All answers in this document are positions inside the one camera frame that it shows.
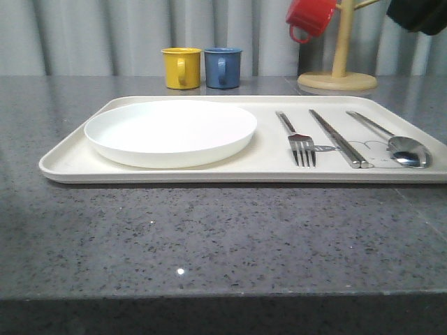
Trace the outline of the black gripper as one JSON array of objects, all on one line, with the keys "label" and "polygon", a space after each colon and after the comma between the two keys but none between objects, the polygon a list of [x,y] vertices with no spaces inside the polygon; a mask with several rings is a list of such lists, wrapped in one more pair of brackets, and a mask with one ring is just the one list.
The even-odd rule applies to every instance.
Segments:
[{"label": "black gripper", "polygon": [[433,36],[446,28],[446,1],[393,0],[386,15],[407,31]]}]

